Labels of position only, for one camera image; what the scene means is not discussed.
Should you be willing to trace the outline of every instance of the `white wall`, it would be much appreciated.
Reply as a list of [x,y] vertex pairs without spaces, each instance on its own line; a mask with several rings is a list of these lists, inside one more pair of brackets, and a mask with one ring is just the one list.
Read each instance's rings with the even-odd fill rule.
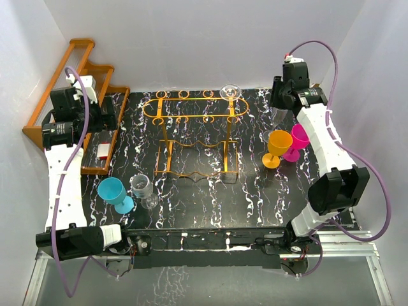
[[0,305],[21,305],[48,207],[45,159],[21,129],[68,44],[42,0],[0,7]]
[[[325,40],[337,50],[364,0],[45,3],[66,40],[95,39],[91,58],[115,66],[113,82],[153,91],[271,86],[284,54],[299,42]],[[320,82],[330,56],[313,47],[302,51]]]
[[[395,305],[408,299],[407,33],[407,1],[367,1],[339,50],[333,102],[344,144],[374,164],[391,192],[391,226],[376,244]],[[323,82],[327,92],[331,82],[332,72]],[[373,233],[383,226],[384,197],[373,175],[356,217]]]

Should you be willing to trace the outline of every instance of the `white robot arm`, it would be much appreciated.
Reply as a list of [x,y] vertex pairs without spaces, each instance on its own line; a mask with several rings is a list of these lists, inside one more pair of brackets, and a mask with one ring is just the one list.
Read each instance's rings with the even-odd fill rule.
[[[82,206],[81,165],[84,149],[80,148],[64,171],[68,159],[77,147],[82,133],[84,108],[81,99],[83,92],[73,75],[67,77],[72,85],[68,88],[56,89],[50,93],[54,109],[54,122],[43,123],[43,146],[48,162],[50,190],[49,210],[45,223],[45,232],[36,235],[36,244],[47,253],[51,251],[50,229],[54,214],[57,186],[61,174],[65,174],[59,197],[59,208],[55,230],[61,260],[100,254],[105,248],[126,242],[122,239],[120,224],[87,227],[87,220]],[[108,113],[102,114],[94,90],[95,80],[92,76],[81,76],[89,98],[88,131],[98,132],[102,129],[117,129],[117,121],[113,111],[112,100],[107,102]]]
[[[320,224],[357,205],[370,177],[331,138],[326,129],[327,99],[320,87],[310,87],[303,59],[287,56],[283,78],[273,82],[271,106],[292,110],[306,131],[319,165],[320,179],[309,188],[309,202],[291,221],[296,237],[306,237]],[[341,143],[335,127],[329,127]]]

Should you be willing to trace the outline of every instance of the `wine glass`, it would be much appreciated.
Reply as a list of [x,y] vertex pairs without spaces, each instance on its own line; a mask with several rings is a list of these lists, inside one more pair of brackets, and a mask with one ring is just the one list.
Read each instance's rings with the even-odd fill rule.
[[309,137],[301,124],[295,124],[291,132],[293,143],[289,150],[282,157],[290,162],[299,160],[300,153],[298,150],[304,149],[310,143]]
[[288,148],[292,145],[292,136],[280,129],[272,131],[270,133],[269,141],[268,141],[268,151],[262,157],[262,163],[265,167],[269,169],[275,169],[281,163],[279,156],[286,153]]
[[272,107],[271,112],[272,112],[272,116],[271,116],[272,129],[270,131],[265,131],[262,134],[262,139],[266,143],[268,143],[269,141],[270,133],[276,129],[278,124],[280,124],[283,121],[283,119],[285,119],[286,114],[288,113],[288,110],[281,110],[279,108]]
[[153,193],[153,183],[144,174],[135,175],[131,182],[132,192],[142,199],[141,204],[145,209],[153,209],[159,203],[159,197]]
[[98,186],[98,195],[108,204],[114,205],[119,214],[127,214],[135,206],[122,182],[116,177],[104,179]]
[[[236,101],[240,96],[241,96],[241,88],[239,88],[237,85],[234,84],[228,84],[225,85],[223,88],[220,89],[219,94],[222,97],[222,99],[226,100],[226,101]],[[221,129],[224,132],[227,132],[227,125],[228,125],[228,121],[227,118],[230,115],[230,107],[231,105],[227,106],[227,109],[224,112],[225,117],[222,118],[222,122],[221,122]],[[236,125],[236,120],[232,120],[231,122],[231,132],[235,130],[235,128],[237,127]]]

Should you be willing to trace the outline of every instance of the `orange wooden shelf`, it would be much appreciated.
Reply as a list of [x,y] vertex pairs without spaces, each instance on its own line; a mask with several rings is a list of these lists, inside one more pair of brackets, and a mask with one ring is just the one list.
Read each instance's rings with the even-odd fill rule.
[[[69,42],[68,48],[63,55],[60,63],[57,66],[50,82],[47,85],[40,101],[38,102],[33,114],[31,115],[28,123],[23,127],[23,133],[30,138],[41,150],[43,150],[43,140],[41,134],[41,122],[46,114],[52,109],[52,103],[50,100],[50,92],[53,89],[65,87],[67,83],[65,81],[64,68],[66,66],[72,66],[76,69],[79,75],[92,75],[95,78],[96,86],[95,91],[98,97],[99,104],[102,105],[104,98],[107,94],[122,94],[122,104],[117,105],[118,121],[122,120],[123,111],[128,99],[130,88],[129,87],[115,87],[109,84],[115,68],[111,65],[98,65],[89,60],[89,55],[95,46],[95,42],[91,39],[72,39]],[[115,147],[118,131],[114,131],[112,137],[110,137],[110,151],[108,159],[103,166],[82,166],[83,174],[107,174],[109,169],[110,160],[112,158],[113,149]],[[86,154],[95,152],[95,148],[88,148],[89,142],[92,138],[92,134],[89,133],[84,140],[84,159],[87,158]]]

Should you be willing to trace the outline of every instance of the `clear glass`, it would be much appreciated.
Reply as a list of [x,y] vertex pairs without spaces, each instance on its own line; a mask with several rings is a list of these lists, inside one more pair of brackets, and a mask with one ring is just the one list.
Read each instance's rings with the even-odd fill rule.
[[[237,85],[234,84],[228,84],[225,85],[223,88],[221,88],[219,90],[219,94],[222,97],[222,99],[229,101],[229,100],[237,100],[240,96],[241,96],[241,88],[239,88]],[[230,106],[227,106],[227,109],[225,110],[224,114],[225,115],[229,115],[230,114]],[[227,117],[223,117],[222,118],[222,122],[221,122],[221,129],[224,132],[227,132],[227,125],[228,125],[228,121],[227,121]],[[235,119],[231,120],[231,132],[233,132],[235,129],[237,128]]]
[[272,131],[275,131],[276,127],[285,119],[288,110],[280,110],[279,108],[272,107],[271,108],[271,121],[272,121],[272,129],[270,131],[265,131],[262,134],[262,139],[264,142],[268,143],[269,136]]
[[142,199],[140,204],[145,209],[153,209],[159,203],[159,197],[153,193],[153,183],[144,174],[135,175],[131,183],[132,192]]

